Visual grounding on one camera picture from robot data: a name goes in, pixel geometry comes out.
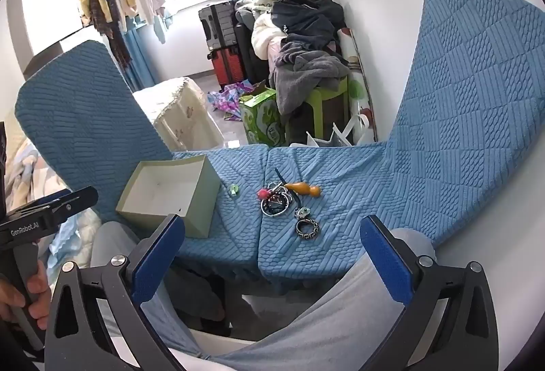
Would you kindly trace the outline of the black white patterned bangle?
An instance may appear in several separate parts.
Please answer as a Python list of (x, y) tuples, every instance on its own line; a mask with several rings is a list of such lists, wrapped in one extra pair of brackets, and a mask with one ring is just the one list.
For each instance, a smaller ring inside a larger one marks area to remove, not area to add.
[(295, 230), (301, 239), (312, 240), (319, 235), (321, 227), (314, 219), (304, 218), (297, 221)]

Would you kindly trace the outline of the orange gourd pendant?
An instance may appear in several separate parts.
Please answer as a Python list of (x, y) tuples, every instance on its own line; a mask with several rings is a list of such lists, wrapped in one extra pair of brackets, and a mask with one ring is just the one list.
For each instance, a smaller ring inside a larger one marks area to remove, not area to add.
[(322, 189), (319, 186), (309, 185), (304, 182), (288, 183), (285, 184), (284, 187), (287, 190), (302, 196), (311, 196), (313, 198), (318, 198), (322, 194)]

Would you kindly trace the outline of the blue textured chair cover left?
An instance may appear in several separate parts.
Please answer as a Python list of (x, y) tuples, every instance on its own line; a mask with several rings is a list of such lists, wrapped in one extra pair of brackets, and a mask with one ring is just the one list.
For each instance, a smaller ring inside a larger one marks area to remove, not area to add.
[(115, 208), (141, 161), (173, 156), (99, 42), (85, 41), (29, 78), (15, 116), (70, 189), (97, 190), (102, 221), (122, 219)]

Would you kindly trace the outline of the blue textured chair cover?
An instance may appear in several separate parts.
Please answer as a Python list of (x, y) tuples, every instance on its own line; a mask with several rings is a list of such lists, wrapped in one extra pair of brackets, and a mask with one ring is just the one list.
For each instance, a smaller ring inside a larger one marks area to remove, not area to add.
[(85, 41), (29, 78), (15, 116), (70, 189), (97, 190), (102, 221), (122, 219), (115, 208), (141, 161), (173, 156), (99, 42)]
[(444, 242), (508, 182), (543, 125), (543, 11), (525, 0), (424, 0), (380, 218)]

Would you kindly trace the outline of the pale green open box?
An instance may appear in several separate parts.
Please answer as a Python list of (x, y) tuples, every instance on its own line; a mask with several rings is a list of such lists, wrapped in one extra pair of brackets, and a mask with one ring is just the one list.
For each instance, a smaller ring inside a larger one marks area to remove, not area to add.
[(143, 160), (128, 180), (116, 212), (145, 231), (170, 214), (182, 218), (186, 236), (209, 236), (221, 179), (204, 155), (182, 160)]

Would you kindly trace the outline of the cream lace covered table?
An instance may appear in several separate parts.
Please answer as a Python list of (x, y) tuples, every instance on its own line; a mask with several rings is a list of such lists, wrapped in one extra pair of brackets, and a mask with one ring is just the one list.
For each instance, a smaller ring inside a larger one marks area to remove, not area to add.
[(223, 146), (223, 134), (207, 110), (206, 96), (188, 77), (171, 78), (133, 93), (170, 151)]

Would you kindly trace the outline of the silver hoop bangle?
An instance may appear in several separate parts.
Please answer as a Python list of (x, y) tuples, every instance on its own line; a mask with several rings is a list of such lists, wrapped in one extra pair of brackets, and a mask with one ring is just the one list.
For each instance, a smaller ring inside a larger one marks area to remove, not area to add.
[(271, 189), (270, 197), (261, 200), (261, 212), (268, 217), (278, 217), (289, 210), (292, 202), (293, 198), (287, 189)]

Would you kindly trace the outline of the black curved hair stick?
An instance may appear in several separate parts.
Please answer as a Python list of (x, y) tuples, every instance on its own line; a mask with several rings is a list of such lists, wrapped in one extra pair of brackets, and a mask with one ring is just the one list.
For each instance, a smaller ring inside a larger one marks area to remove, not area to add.
[(277, 174), (278, 178), (280, 179), (282, 186), (286, 188), (287, 181), (285, 181), (284, 177), (282, 177), (280, 171), (277, 168), (274, 168), (274, 171)]

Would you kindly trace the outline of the white tote bag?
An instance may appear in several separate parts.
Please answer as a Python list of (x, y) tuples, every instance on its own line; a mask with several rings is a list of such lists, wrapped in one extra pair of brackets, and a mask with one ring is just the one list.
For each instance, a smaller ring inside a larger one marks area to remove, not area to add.
[[(355, 136), (353, 143), (348, 139), (354, 131), (360, 130), (361, 133)], [(372, 138), (372, 126), (370, 119), (364, 114), (353, 115), (343, 130), (340, 130), (335, 124), (332, 124), (332, 134), (328, 140), (313, 138), (307, 133), (305, 144), (292, 143), (291, 148), (310, 147), (310, 148), (345, 148), (353, 146), (362, 146), (370, 143)]]

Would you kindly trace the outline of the blue textured chair cover right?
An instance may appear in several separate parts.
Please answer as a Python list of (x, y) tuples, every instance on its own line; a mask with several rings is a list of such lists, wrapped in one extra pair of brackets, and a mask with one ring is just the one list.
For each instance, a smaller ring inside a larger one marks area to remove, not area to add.
[(444, 242), (508, 182), (543, 125), (543, 11), (525, 0), (424, 0), (380, 218)]

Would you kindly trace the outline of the green cardboard box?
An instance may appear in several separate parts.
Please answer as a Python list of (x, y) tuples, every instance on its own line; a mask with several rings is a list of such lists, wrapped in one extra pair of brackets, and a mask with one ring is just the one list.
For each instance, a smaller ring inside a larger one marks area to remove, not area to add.
[(284, 146), (285, 132), (275, 90), (266, 88), (258, 94), (242, 96), (238, 104), (249, 144)]

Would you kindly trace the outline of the green plastic stool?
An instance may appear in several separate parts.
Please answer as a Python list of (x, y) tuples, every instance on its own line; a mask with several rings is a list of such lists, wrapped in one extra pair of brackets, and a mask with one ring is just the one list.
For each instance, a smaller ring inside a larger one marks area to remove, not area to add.
[(332, 125), (345, 126), (348, 121), (348, 77), (340, 80), (337, 91), (315, 88), (307, 102), (290, 116), (287, 134), (291, 143), (305, 144), (307, 134), (325, 139), (332, 134)]

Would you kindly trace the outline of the red suitcase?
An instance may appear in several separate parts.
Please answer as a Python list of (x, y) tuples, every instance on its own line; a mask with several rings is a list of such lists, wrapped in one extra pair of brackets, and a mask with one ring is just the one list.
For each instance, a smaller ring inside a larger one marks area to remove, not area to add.
[(221, 88), (246, 78), (244, 66), (237, 45), (212, 50), (207, 58), (213, 65), (213, 71)]

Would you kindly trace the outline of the grey fleece garment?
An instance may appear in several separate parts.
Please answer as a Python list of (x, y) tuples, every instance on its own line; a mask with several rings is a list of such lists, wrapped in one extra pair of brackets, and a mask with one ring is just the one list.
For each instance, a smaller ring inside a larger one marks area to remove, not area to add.
[(276, 91), (280, 115), (288, 116), (315, 88), (337, 91), (341, 79), (349, 74), (350, 69), (338, 57), (323, 50), (306, 49), (299, 42), (288, 42), (276, 56), (269, 83)]

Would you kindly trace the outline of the dark navy jacket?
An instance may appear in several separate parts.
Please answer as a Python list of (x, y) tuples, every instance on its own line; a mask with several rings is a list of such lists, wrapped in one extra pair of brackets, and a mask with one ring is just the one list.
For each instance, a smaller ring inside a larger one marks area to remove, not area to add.
[(322, 50), (346, 27), (343, 7), (332, 0), (279, 0), (272, 6), (271, 21), (286, 34), (284, 44), (307, 50)]

